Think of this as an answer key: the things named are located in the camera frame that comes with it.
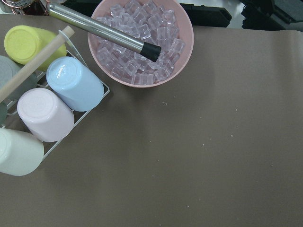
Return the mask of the yellow plastic cup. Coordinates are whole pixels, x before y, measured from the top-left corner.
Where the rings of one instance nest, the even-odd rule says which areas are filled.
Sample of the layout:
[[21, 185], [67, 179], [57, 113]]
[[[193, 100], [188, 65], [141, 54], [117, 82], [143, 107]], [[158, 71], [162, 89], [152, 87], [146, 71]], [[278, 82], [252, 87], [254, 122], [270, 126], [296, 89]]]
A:
[[6, 33], [4, 48], [12, 60], [25, 65], [55, 37], [56, 34], [49, 30], [25, 25], [15, 26]]

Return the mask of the cream plastic cup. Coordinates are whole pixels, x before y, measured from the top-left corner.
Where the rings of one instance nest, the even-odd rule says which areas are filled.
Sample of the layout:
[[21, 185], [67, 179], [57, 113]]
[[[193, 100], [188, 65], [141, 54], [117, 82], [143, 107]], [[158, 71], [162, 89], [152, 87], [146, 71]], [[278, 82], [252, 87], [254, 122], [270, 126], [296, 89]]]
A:
[[0, 130], [0, 171], [13, 176], [27, 175], [38, 168], [44, 146], [30, 133], [7, 128]]

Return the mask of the clear fake ice cubes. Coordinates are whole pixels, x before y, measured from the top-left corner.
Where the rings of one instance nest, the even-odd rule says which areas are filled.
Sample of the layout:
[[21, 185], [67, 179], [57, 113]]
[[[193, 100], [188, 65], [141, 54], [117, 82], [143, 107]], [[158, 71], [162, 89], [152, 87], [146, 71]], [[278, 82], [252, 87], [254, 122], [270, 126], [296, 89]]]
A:
[[168, 79], [182, 54], [185, 42], [179, 37], [179, 27], [172, 9], [157, 6], [149, 0], [136, 0], [124, 6], [110, 7], [110, 13], [97, 21], [116, 28], [144, 42], [161, 47], [156, 62], [98, 37], [97, 59], [116, 79], [132, 85], [153, 85]]

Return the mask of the grey green plastic cup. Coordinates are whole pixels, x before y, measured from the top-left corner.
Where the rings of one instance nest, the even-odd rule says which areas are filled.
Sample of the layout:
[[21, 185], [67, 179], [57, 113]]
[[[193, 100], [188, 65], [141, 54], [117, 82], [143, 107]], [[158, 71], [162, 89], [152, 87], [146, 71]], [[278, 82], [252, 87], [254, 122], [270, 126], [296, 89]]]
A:
[[[0, 88], [2, 88], [12, 77], [18, 73], [21, 65], [11, 60], [9, 57], [0, 56]], [[8, 98], [18, 100], [25, 92], [36, 88], [36, 74], [31, 74], [18, 88], [16, 88]]]

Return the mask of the pink plastic cup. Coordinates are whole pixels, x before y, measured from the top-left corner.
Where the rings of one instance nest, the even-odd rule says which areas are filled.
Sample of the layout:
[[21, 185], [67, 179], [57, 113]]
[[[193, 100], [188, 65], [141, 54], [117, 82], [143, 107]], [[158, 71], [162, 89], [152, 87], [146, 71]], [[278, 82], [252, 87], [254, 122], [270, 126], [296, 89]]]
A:
[[46, 88], [25, 92], [18, 101], [17, 111], [32, 134], [44, 142], [61, 140], [74, 127], [71, 109]]

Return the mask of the blue plastic cup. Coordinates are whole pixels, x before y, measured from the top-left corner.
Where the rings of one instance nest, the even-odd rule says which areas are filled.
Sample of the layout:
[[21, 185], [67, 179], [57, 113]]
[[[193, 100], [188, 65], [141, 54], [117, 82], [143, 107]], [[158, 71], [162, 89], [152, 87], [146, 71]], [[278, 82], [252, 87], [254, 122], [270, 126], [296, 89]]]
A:
[[101, 80], [73, 57], [54, 60], [47, 69], [46, 80], [68, 107], [78, 112], [93, 109], [104, 95]]

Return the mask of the pink bowl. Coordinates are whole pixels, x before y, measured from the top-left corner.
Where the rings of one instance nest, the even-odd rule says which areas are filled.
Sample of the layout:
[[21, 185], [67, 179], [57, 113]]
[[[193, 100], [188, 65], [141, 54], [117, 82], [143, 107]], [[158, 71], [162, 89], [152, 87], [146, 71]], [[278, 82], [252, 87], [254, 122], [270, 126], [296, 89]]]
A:
[[121, 83], [125, 86], [129, 87], [135, 87], [135, 88], [148, 88], [148, 87], [155, 87], [161, 84], [164, 84], [174, 77], [176, 77], [186, 66], [188, 63], [192, 51], [193, 51], [193, 46], [194, 46], [194, 31], [193, 27], [191, 24], [191, 21], [183, 9], [183, 7], [176, 1], [176, 0], [155, 0], [154, 1], [156, 6], [161, 6], [163, 5], [167, 9], [172, 9], [175, 11], [175, 18], [177, 25], [179, 27], [179, 38], [182, 39], [185, 42], [185, 47], [183, 49], [183, 52], [180, 54], [180, 58], [177, 60], [175, 63], [175, 68], [166, 80], [154, 83], [152, 85], [133, 85], [127, 82], [124, 82], [116, 77], [114, 77], [111, 74], [111, 71], [107, 70], [106, 68], [103, 67], [103, 65], [98, 61], [97, 59], [97, 47], [98, 47], [98, 40], [97, 37], [93, 34], [88, 34], [88, 44], [89, 44], [89, 49], [91, 52], [91, 55], [93, 59], [95, 60], [96, 64], [101, 68], [101, 70], [107, 74], [110, 78], [115, 80], [118, 83]]

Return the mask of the brown table mat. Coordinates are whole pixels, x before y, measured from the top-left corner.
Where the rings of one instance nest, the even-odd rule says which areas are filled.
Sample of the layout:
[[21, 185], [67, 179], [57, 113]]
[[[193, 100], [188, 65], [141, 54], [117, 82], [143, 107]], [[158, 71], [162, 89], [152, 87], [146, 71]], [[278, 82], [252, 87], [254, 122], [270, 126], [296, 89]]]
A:
[[186, 67], [110, 88], [29, 175], [0, 176], [3, 227], [300, 227], [303, 34], [194, 27]]

